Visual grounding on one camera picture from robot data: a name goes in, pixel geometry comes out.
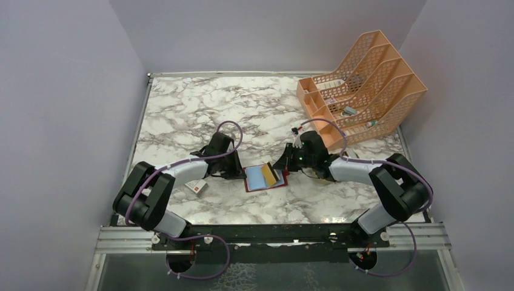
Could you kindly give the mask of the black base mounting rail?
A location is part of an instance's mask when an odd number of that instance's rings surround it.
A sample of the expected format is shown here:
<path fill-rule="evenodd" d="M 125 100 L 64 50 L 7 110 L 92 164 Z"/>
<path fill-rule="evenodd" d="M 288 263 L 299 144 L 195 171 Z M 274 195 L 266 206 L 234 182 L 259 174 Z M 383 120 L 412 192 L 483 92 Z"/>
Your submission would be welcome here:
<path fill-rule="evenodd" d="M 321 243 L 329 246 L 365 249 L 365 247 L 388 247 L 389 242 L 381 238 L 382 228 L 368 235 L 357 230 L 351 223 L 331 224 L 189 224 L 174 241 L 162 231 L 155 230 L 159 243 L 153 250 L 179 251 L 187 253 L 224 253 L 222 238 L 230 250 L 236 246 L 290 246 L 293 243 Z"/>

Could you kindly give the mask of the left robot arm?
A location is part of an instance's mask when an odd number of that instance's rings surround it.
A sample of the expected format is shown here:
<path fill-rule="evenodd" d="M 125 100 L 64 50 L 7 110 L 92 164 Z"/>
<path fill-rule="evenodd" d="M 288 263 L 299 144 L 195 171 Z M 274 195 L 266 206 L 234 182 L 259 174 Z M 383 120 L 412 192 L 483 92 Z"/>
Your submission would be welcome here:
<path fill-rule="evenodd" d="M 164 233 L 176 249 L 190 243 L 188 221 L 168 211 L 173 189 L 209 176 L 223 179 L 246 177 L 232 137 L 216 132 L 201 150 L 169 166 L 153 166 L 139 162 L 129 173 L 113 201 L 113 211 L 136 226 Z"/>

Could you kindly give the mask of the peach plastic file organizer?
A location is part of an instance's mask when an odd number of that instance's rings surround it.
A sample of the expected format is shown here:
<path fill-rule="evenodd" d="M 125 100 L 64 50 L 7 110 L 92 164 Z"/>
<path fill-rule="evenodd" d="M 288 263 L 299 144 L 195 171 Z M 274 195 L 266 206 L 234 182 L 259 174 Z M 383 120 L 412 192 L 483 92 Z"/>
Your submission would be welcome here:
<path fill-rule="evenodd" d="M 317 84 L 343 79 L 344 90 Z M 337 69 L 298 81 L 296 95 L 329 150 L 393 133 L 427 92 L 397 49 L 380 30 L 363 33 Z M 343 117 L 344 107 L 358 114 Z M 366 123 L 376 120 L 371 128 Z"/>

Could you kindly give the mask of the aluminium frame rail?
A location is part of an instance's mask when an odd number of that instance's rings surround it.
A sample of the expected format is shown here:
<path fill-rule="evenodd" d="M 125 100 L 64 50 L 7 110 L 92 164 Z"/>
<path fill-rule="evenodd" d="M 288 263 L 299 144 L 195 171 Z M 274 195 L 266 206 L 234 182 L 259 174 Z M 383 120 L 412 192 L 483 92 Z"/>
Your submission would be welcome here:
<path fill-rule="evenodd" d="M 416 239 L 418 250 L 450 250 L 452 244 L 443 224 L 409 225 Z M 395 225 L 386 229 L 389 246 L 379 247 L 375 242 L 372 251 L 412 250 L 413 241 L 406 227 Z M 135 227 L 102 227 L 96 242 L 96 254 L 140 254 L 176 253 L 186 254 L 187 250 L 157 250 L 152 244 L 153 234 Z"/>

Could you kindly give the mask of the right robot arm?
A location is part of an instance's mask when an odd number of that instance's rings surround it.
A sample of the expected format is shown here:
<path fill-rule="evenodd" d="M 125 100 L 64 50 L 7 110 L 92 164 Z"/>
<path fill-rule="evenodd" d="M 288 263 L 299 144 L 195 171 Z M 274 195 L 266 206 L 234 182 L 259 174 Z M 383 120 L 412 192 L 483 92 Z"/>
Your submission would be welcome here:
<path fill-rule="evenodd" d="M 371 242 L 381 229 L 408 220 L 433 197 L 426 180 L 402 154 L 371 160 L 329 153 L 315 131 L 302 133 L 294 143 L 287 143 L 273 168 L 288 172 L 311 169 L 317 178 L 326 181 L 373 186 L 379 203 L 354 220 L 349 232 L 351 242 L 359 247 Z"/>

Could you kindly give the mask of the red leather card holder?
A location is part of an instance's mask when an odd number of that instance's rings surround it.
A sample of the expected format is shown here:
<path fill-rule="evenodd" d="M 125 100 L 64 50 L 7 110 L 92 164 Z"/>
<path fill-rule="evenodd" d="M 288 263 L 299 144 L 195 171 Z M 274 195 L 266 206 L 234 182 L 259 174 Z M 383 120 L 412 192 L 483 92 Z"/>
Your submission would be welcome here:
<path fill-rule="evenodd" d="M 268 162 L 257 166 L 244 168 L 246 178 L 244 179 L 245 191 L 255 192 L 260 190 L 274 189 L 288 185 L 287 174 L 276 170 Z"/>

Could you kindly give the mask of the white box in organizer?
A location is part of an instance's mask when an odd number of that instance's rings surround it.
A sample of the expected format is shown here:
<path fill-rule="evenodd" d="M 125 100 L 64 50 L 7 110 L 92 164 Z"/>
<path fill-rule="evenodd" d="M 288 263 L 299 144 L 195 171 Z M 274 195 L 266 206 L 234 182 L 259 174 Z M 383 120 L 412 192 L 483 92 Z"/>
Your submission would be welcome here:
<path fill-rule="evenodd" d="M 336 90 L 344 90 L 346 88 L 345 81 L 343 79 L 336 79 L 326 82 L 320 82 L 317 85 L 319 90 L 328 90 L 328 89 L 336 89 Z"/>

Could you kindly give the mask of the gold credit card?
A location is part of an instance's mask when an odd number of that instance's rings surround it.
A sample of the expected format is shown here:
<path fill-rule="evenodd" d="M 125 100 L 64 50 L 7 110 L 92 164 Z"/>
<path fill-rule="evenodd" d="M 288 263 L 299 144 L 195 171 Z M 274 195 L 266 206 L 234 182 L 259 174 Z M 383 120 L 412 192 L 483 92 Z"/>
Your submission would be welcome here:
<path fill-rule="evenodd" d="M 269 162 L 261 166 L 261 173 L 264 177 L 264 181 L 267 187 L 273 187 L 277 182 L 280 181 L 279 173 Z"/>

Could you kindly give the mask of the small white card box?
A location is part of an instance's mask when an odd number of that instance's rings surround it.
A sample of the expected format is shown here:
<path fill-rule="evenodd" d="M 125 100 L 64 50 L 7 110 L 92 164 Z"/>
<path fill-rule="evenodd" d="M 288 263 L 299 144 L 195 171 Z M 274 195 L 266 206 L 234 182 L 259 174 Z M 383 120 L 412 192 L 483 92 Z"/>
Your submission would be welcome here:
<path fill-rule="evenodd" d="M 207 190 L 209 185 L 203 179 L 199 179 L 187 182 L 185 186 L 190 189 L 196 196 L 201 196 L 202 193 Z"/>

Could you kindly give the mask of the grey item in organizer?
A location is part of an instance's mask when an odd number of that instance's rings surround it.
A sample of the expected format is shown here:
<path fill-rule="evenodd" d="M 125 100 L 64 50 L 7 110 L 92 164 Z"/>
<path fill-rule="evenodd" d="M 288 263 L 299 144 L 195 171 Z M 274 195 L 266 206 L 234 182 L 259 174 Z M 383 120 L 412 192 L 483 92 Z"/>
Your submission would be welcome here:
<path fill-rule="evenodd" d="M 341 116 L 343 117 L 349 117 L 358 114 L 359 111 L 357 109 L 354 109 L 353 107 L 347 106 L 343 108 L 343 111 L 341 112 Z"/>

